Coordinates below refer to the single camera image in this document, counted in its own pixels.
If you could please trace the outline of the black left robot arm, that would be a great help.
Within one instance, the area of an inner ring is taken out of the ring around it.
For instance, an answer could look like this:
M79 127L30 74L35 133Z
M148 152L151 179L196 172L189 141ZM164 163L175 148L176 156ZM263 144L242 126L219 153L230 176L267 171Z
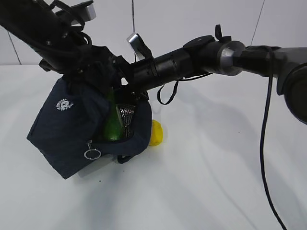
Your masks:
M42 59L39 66L70 82L84 82L103 94L111 87L115 70L113 54L95 46L83 32L80 13L93 1L68 6L60 0L2 0L0 24L31 47Z

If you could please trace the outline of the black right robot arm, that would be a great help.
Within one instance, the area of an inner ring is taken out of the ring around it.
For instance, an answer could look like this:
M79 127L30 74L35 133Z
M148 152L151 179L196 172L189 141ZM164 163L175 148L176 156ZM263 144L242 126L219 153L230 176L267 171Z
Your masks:
M118 95L142 93L177 80L207 74L235 76L250 72L277 80L276 92L284 97L292 115L307 121L307 50L304 47L245 46L224 36L220 25L214 35L187 42L182 48L153 57L138 33L128 43L139 61L116 59L116 68L127 80Z

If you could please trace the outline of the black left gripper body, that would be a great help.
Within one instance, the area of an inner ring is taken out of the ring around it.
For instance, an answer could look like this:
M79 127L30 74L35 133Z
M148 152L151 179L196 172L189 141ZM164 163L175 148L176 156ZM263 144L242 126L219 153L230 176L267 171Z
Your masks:
M39 66L45 70L62 74L70 92L79 85L92 87L100 93L108 93L115 83L115 55L106 46L92 46L80 62L57 69L42 59Z

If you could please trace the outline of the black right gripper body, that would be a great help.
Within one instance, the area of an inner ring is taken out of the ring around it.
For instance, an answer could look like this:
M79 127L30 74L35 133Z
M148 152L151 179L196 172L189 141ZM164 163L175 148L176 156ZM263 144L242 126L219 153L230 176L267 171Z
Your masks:
M111 55L109 61L117 73L112 83L115 88L115 98L149 98L147 91L141 91L135 86L137 68L145 67L150 58L129 63L123 56Z

